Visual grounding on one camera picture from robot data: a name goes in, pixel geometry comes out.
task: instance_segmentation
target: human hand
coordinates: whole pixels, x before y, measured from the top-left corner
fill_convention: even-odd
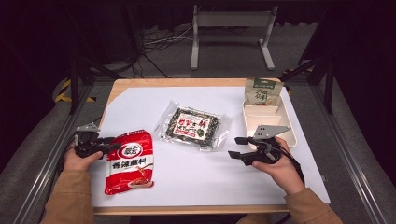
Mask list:
[[[290,149],[285,140],[276,137],[276,141],[291,155]],[[254,161],[252,166],[270,175],[288,195],[300,192],[301,190],[305,189],[305,185],[299,177],[295,167],[289,158],[283,154],[280,160],[275,164]]]
[[[87,171],[94,161],[99,160],[103,156],[103,152],[98,151],[89,157],[81,158],[76,155],[74,143],[69,148],[64,154],[64,171]]]

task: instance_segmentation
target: small box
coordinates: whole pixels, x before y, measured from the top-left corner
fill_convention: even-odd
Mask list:
[[[253,136],[259,125],[289,126],[289,131],[277,136],[284,139],[289,147],[295,147],[297,145],[297,139],[290,123],[288,111],[283,104],[282,96],[279,96],[271,106],[246,105],[244,103],[243,107],[247,136]]]

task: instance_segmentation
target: snack package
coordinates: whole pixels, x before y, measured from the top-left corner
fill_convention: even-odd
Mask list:
[[[246,105],[274,105],[282,91],[283,82],[261,77],[247,78],[245,86]]]
[[[105,194],[151,188],[154,185],[151,135],[139,130],[120,135],[113,143],[121,143],[121,148],[107,154]]]
[[[171,102],[163,113],[155,137],[172,143],[188,144],[201,151],[221,149],[231,119]]]

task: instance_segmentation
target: brown sleeve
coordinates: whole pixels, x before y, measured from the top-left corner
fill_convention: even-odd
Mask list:
[[[285,197],[291,217],[297,223],[343,223],[334,211],[311,189]]]
[[[86,171],[64,171],[46,204],[42,224],[92,224],[91,179]]]

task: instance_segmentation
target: tabletop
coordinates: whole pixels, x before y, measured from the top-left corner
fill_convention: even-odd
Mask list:
[[[105,195],[106,161],[90,168],[92,205],[97,215],[243,214],[286,212],[283,196],[271,177],[239,160],[227,150],[244,152],[233,138],[246,134],[243,123],[244,78],[164,78],[117,80],[101,123],[103,137],[145,129],[150,132],[169,103],[176,100],[233,118],[224,149],[200,152],[154,140],[154,187]],[[303,130],[283,90],[284,104],[298,138],[291,149],[300,162],[306,185],[325,203],[329,196]]]

